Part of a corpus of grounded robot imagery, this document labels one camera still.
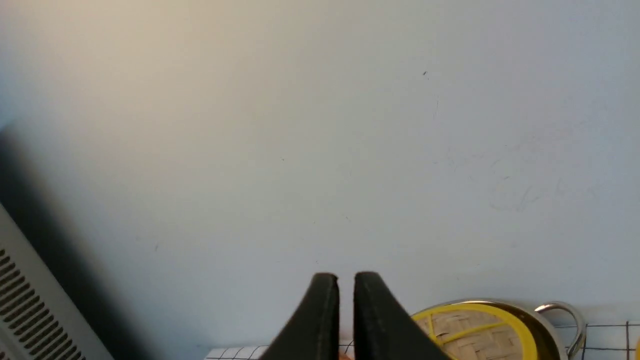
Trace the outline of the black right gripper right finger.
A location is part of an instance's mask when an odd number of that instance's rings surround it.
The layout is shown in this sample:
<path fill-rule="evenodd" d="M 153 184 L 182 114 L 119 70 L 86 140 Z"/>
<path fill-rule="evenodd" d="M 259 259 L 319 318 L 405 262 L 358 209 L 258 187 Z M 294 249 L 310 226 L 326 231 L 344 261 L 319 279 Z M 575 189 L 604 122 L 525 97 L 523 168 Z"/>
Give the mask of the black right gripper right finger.
<path fill-rule="evenodd" d="M 355 275 L 353 305 L 357 360 L 448 359 L 398 303 L 379 273 Z"/>

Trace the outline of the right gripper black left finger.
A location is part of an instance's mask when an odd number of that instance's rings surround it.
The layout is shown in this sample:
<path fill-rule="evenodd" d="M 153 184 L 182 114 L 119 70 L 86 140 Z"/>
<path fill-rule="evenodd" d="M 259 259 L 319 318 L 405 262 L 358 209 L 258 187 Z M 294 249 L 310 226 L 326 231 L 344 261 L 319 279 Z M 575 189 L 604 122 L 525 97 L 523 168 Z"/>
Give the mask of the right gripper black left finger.
<path fill-rule="evenodd" d="M 338 360 L 339 302 L 338 277 L 316 273 L 261 360 Z"/>

